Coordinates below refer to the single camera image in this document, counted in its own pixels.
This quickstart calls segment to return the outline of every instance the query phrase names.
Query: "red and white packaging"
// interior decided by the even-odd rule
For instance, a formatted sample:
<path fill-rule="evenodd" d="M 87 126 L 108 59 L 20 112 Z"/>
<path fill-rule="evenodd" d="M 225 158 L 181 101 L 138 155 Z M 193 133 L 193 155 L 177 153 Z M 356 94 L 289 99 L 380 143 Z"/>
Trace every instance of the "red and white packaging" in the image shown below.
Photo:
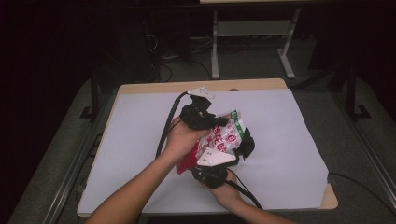
<path fill-rule="evenodd" d="M 241 120 L 240 112 L 232 109 L 219 116 L 229 119 L 227 125 L 224 127 L 216 126 L 212 129 L 210 135 L 197 141 L 189 154 L 177 164 L 178 174 L 182 174 L 186 170 L 195 167 L 207 147 L 233 154 L 232 150 L 240 146 L 246 128 Z"/>

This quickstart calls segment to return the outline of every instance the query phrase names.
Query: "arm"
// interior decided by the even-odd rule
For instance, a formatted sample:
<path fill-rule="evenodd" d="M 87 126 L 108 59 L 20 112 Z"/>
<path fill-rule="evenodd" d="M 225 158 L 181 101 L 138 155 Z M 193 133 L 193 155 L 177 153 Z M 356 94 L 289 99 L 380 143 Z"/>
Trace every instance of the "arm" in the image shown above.
<path fill-rule="evenodd" d="M 228 172 L 227 179 L 236 182 L 236 177 L 231 172 Z M 246 203 L 238 190 L 224 184 L 216 189 L 210 190 L 215 196 L 216 200 L 221 206 L 235 215 L 244 219 L 247 223 L 271 223 L 271 224 L 290 224 L 291 222 L 283 217 L 275 216 L 271 213 L 265 212 L 249 203 Z"/>
<path fill-rule="evenodd" d="M 172 126 L 179 120 L 174 119 Z M 192 149 L 198 139 L 208 134 L 209 131 L 193 131 L 182 121 L 178 123 L 168 134 L 163 153 L 99 205 L 86 223 L 134 223 L 178 160 Z"/>

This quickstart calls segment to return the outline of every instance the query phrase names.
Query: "wrist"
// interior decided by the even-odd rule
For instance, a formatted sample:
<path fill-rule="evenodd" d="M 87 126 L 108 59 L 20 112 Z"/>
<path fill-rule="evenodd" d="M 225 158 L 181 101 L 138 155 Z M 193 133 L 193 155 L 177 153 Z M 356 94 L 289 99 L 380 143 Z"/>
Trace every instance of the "wrist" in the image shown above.
<path fill-rule="evenodd" d="M 161 153 L 160 157 L 164 158 L 172 165 L 175 165 L 183 157 L 182 155 L 179 154 L 180 153 L 178 153 L 177 150 L 166 147 L 163 150 L 163 153 Z"/>
<path fill-rule="evenodd" d="M 223 207 L 233 214 L 238 214 L 238 211 L 240 211 L 241 208 L 243 208 L 247 205 L 248 204 L 245 201 L 240 199 L 240 200 L 235 200 L 231 203 L 225 204 L 225 206 L 223 206 Z"/>

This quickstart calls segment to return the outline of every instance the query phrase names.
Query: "green label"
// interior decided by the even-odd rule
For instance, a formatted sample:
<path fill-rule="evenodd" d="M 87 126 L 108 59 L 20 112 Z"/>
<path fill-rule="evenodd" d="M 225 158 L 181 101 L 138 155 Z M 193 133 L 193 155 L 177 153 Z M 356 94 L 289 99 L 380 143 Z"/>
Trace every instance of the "green label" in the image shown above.
<path fill-rule="evenodd" d="M 244 139 L 244 131 L 242 130 L 241 125 L 239 124 L 238 112 L 236 112 L 236 110 L 231 112 L 231 118 L 233 119 L 233 123 L 235 124 L 236 130 L 238 130 L 239 132 L 239 136 L 241 136 L 241 139 Z"/>

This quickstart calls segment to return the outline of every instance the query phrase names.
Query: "white paper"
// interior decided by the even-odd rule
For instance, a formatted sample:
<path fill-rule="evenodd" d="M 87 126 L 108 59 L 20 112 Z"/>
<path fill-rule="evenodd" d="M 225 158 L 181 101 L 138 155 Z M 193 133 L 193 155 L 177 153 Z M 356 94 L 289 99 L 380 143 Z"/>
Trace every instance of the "white paper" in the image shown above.
<path fill-rule="evenodd" d="M 235 108 L 250 129 L 254 151 L 237 174 L 264 209 L 318 208 L 328 170 L 318 154 L 290 90 L 216 91 L 208 111 Z M 155 158 L 163 126 L 178 93 L 124 94 L 118 97 L 96 155 L 78 213 L 90 214 L 105 198 Z M 190 104 L 185 96 L 178 107 Z M 217 213 L 225 210 L 186 171 L 171 171 L 143 212 Z"/>

